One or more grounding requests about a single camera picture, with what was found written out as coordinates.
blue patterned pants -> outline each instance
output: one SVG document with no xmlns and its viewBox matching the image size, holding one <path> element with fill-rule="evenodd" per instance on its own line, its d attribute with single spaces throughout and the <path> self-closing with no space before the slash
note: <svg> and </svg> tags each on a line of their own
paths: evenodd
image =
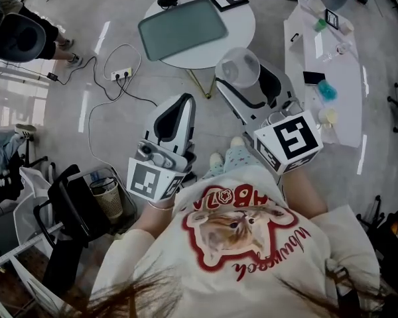
<svg viewBox="0 0 398 318">
<path fill-rule="evenodd" d="M 227 150 L 224 165 L 215 164 L 214 166 L 211 166 L 210 170 L 206 172 L 202 179 L 216 177 L 236 168 L 251 165 L 262 166 L 262 163 L 260 163 L 256 157 L 250 154 L 246 147 L 235 146 Z"/>
</svg>

white rectangular table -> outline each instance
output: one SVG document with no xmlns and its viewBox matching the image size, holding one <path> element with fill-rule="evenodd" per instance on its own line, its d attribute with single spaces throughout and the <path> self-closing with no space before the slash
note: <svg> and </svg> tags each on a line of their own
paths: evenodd
<svg viewBox="0 0 398 318">
<path fill-rule="evenodd" d="M 342 24 L 345 18 L 338 16 Z M 322 108 L 336 110 L 337 124 L 331 129 L 320 126 L 322 140 L 358 147 L 362 139 L 362 73 L 354 33 L 345 36 L 330 25 L 316 32 L 313 26 L 317 20 L 307 0 L 298 0 L 297 7 L 285 20 L 285 72 L 302 106 L 311 111 L 316 123 Z M 342 42 L 350 42 L 350 50 L 323 62 L 326 54 L 335 53 Z M 338 92 L 337 98 L 324 101 L 317 86 L 305 85 L 304 71 L 324 73 L 327 82 Z"/>
</svg>

white cable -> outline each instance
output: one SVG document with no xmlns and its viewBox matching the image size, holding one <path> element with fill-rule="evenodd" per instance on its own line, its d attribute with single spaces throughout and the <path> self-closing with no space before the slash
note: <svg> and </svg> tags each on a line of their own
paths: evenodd
<svg viewBox="0 0 398 318">
<path fill-rule="evenodd" d="M 141 62 L 141 54 L 140 54 L 140 52 L 136 49 L 136 47 L 134 47 L 134 46 L 131 45 L 131 44 L 121 44 L 121 45 L 117 46 L 117 47 L 111 52 L 111 54 L 107 57 L 107 59 L 106 59 L 106 61 L 105 61 L 105 64 L 103 65 L 103 77 L 104 77 L 106 80 L 110 80 L 110 78 L 107 78 L 106 75 L 105 75 L 106 64 L 107 64 L 107 62 L 109 61 L 109 58 L 112 56 L 112 54 L 113 54 L 118 48 L 120 48 L 120 47 L 122 47 L 122 46 L 130 46 L 132 49 L 134 49 L 134 51 L 136 51 L 137 54 L 139 55 L 139 57 L 140 57 L 140 62 Z"/>
<path fill-rule="evenodd" d="M 119 46 L 118 46 L 115 50 L 113 50 L 113 51 L 111 52 L 111 54 L 107 57 L 106 62 L 105 62 L 105 65 L 106 65 L 107 61 L 109 60 L 110 56 L 111 56 L 118 48 L 120 48 L 120 47 L 122 47 L 122 46 L 130 46 L 130 47 L 132 47 L 132 48 L 137 52 L 137 54 L 139 55 L 139 64 L 137 65 L 137 67 L 136 67 L 136 69 L 135 69 L 133 75 L 131 76 L 130 80 L 128 81 L 127 86 L 125 87 L 125 89 L 127 89 L 128 86 L 129 86 L 129 84 L 131 83 L 131 81 L 134 79 L 134 77 L 135 77 L 135 75 L 136 75 L 136 73 L 137 73 L 137 71 L 139 70 L 140 65 L 141 65 L 142 57 L 141 57 L 140 52 L 136 49 L 136 47 L 134 47 L 134 46 L 132 46 L 132 45 L 130 45 L 130 44 L 122 44 L 122 45 L 119 45 Z M 107 79 L 107 78 L 105 77 L 105 66 L 103 67 L 103 76 L 104 76 L 105 79 Z M 96 159 L 99 160 L 100 162 L 103 162 L 104 164 L 107 164 L 107 165 L 111 166 L 116 172 L 117 172 L 117 170 L 116 170 L 109 162 L 106 162 L 105 160 L 102 160 L 102 159 L 100 159 L 99 157 L 97 157 L 97 156 L 94 155 L 94 153 L 93 153 L 93 151 L 92 151 L 92 145 L 91 145 L 91 142 L 90 142 L 90 120 L 91 120 L 91 117 L 92 117 L 92 113 L 93 113 L 93 111 L 94 111 L 96 108 L 98 108 L 99 106 L 102 106 L 102 105 L 109 105 L 109 104 L 111 104 L 111 103 L 115 103 L 115 102 L 118 101 L 124 94 L 125 94 L 124 91 L 121 91 L 120 96 L 118 96 L 115 100 L 107 101 L 107 102 L 105 102 L 105 103 L 100 103 L 100 104 L 96 105 L 95 107 L 93 107 L 92 110 L 90 111 L 90 114 L 88 115 L 88 122 L 87 122 L 87 128 L 88 128 L 88 148 L 90 149 L 90 153 L 92 154 L 92 156 L 93 156 L 94 158 L 96 158 Z"/>
</svg>

phone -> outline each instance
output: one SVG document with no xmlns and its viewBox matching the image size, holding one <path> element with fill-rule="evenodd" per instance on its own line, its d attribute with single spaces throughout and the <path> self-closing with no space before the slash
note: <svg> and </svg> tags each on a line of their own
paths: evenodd
<svg viewBox="0 0 398 318">
<path fill-rule="evenodd" d="M 307 85 L 317 85 L 320 81 L 325 80 L 324 73 L 304 72 L 304 82 Z"/>
</svg>

clear plastic container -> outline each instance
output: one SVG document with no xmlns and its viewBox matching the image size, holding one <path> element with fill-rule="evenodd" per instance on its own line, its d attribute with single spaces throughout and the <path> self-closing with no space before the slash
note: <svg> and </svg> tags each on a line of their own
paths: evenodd
<svg viewBox="0 0 398 318">
<path fill-rule="evenodd" d="M 218 62 L 216 76 L 237 88 L 248 88 L 254 85 L 261 73 L 257 56 L 243 47 L 229 50 Z"/>
<path fill-rule="evenodd" d="M 333 52 L 324 54 L 322 56 L 322 60 L 324 63 L 328 64 L 333 59 L 335 59 L 335 57 L 347 53 L 351 49 L 351 47 L 351 42 L 341 42 L 340 44 L 336 45 L 336 49 Z"/>
</svg>

